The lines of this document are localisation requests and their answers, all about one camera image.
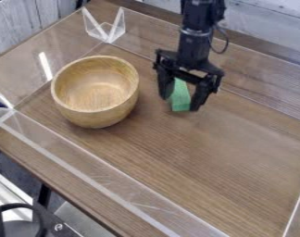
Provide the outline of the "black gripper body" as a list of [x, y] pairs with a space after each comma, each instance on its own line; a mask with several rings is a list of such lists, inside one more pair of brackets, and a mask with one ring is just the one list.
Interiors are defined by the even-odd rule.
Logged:
[[198, 61], [194, 65], [186, 64], [177, 60], [177, 52], [170, 50], [158, 49], [155, 51], [157, 59], [154, 62], [154, 70], [158, 72], [158, 67], [163, 66], [171, 71], [174, 77], [178, 77], [182, 81], [195, 84], [199, 81], [199, 77], [191, 74], [193, 70], [206, 72], [206, 74], [214, 78], [214, 93], [218, 91], [222, 77], [225, 72], [217, 68], [209, 60]]

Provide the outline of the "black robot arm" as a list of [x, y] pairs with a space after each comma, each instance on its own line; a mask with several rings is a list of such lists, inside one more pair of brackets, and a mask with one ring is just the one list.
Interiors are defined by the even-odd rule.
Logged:
[[158, 94], [166, 100], [175, 90], [175, 80], [190, 83], [194, 93], [190, 111], [218, 93], [225, 71], [209, 61], [209, 53], [222, 54], [229, 45], [219, 21], [225, 19], [225, 0], [181, 0], [182, 24], [175, 51], [158, 49], [153, 69], [158, 74]]

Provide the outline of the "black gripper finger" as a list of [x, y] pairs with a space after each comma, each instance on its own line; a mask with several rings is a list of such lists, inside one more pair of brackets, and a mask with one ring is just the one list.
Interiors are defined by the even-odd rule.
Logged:
[[175, 78], [170, 70], [163, 66], [158, 67], [158, 94], [166, 100], [174, 91]]
[[190, 111], [198, 111], [199, 107], [205, 104], [210, 94], [214, 92], [214, 78], [205, 77], [195, 84], [194, 93], [191, 95]]

